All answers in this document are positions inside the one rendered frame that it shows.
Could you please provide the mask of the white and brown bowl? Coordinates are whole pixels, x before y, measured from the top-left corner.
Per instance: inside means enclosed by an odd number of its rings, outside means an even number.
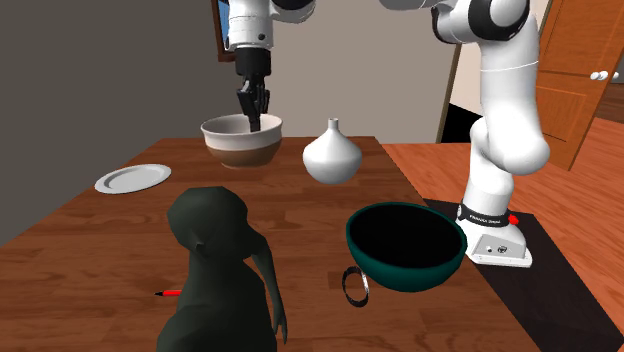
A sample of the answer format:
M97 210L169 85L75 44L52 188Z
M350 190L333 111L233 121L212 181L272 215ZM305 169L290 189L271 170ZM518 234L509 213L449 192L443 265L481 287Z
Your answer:
M253 168L270 163L280 148L283 121L260 116L260 130L252 132L244 114L209 119L201 124L209 152L228 168Z

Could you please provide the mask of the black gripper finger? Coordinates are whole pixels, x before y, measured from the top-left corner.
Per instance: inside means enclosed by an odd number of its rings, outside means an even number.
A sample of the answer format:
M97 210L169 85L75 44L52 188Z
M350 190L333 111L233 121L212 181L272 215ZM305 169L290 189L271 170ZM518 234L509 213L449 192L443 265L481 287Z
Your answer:
M251 77L244 80L237 91L237 97L243 114L248 118L250 131L261 129L260 116L268 112L270 91L265 87L263 77Z

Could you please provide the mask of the dark robot stand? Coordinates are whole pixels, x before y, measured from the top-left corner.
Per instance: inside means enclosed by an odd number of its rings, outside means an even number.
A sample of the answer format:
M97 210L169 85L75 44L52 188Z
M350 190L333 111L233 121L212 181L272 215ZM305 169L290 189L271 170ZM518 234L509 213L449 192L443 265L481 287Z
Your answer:
M536 217L516 212L533 255L529 268L486 266L465 259L541 352L618 352L620 332Z

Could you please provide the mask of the white vase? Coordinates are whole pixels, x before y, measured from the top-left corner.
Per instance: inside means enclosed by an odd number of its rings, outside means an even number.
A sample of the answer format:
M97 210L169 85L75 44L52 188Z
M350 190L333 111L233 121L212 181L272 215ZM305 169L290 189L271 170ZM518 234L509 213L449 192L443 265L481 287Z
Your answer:
M308 174L323 184L341 184L351 179L362 162L360 148L343 135L339 120L329 118L326 131L302 153Z

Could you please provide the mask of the white plate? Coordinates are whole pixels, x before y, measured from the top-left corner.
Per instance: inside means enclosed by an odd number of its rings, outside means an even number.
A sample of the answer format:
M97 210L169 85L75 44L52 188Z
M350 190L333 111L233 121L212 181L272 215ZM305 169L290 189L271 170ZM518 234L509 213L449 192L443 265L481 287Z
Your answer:
M103 194L127 194L142 191L167 180L172 171L162 164L140 164L112 171L94 184Z

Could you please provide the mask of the dark bird figure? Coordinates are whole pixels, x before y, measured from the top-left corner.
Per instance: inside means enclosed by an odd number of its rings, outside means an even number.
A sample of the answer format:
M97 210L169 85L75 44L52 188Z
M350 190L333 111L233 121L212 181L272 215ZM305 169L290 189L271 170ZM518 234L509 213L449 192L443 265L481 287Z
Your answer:
M284 304L268 242L247 216L222 186L189 188L169 208L188 277L156 352L278 352L277 332L288 336Z

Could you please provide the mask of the teal bowl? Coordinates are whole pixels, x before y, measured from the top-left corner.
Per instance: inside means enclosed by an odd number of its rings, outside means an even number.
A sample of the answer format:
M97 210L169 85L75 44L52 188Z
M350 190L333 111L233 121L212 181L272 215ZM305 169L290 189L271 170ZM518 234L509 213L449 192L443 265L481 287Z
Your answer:
M444 214L407 202L383 202L356 211L346 240L357 266L385 288L420 292L447 281L467 249L463 230Z

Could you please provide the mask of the wooden door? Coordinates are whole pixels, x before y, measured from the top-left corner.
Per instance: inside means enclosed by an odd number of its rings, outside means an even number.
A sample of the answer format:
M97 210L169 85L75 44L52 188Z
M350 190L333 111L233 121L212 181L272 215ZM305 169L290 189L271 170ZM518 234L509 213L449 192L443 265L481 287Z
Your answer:
M624 0L550 0L536 98L549 162L569 170L624 51Z

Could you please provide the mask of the framed wall picture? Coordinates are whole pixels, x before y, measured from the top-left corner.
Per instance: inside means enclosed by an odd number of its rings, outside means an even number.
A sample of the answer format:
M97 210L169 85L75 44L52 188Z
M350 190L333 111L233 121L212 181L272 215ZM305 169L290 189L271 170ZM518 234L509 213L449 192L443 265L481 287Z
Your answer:
M234 62L235 54L226 50L226 38L229 30L228 0L210 0L213 13L214 33L219 62Z

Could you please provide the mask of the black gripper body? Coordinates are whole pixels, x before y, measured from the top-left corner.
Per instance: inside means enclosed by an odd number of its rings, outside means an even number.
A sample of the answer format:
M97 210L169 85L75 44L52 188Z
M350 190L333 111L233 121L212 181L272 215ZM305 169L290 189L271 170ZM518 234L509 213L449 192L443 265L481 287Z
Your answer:
M242 77L242 90L249 90L272 73L271 52L257 47L237 48L235 50L236 73Z

